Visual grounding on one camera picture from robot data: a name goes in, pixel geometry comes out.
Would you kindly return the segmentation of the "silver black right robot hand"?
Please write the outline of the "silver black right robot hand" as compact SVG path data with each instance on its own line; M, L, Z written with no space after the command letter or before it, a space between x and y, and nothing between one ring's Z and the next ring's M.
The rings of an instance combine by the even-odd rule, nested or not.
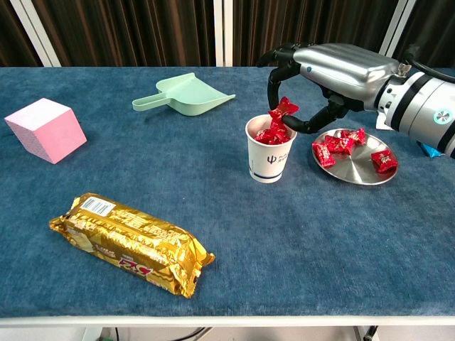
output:
M308 121L282 118L290 129L314 134L348 111L375 111L390 79L398 75L399 61L346 43L302 45L287 43L263 54L257 67L276 63L269 74L267 99L270 109L279 104L282 81L301 75L321 88L328 104Z

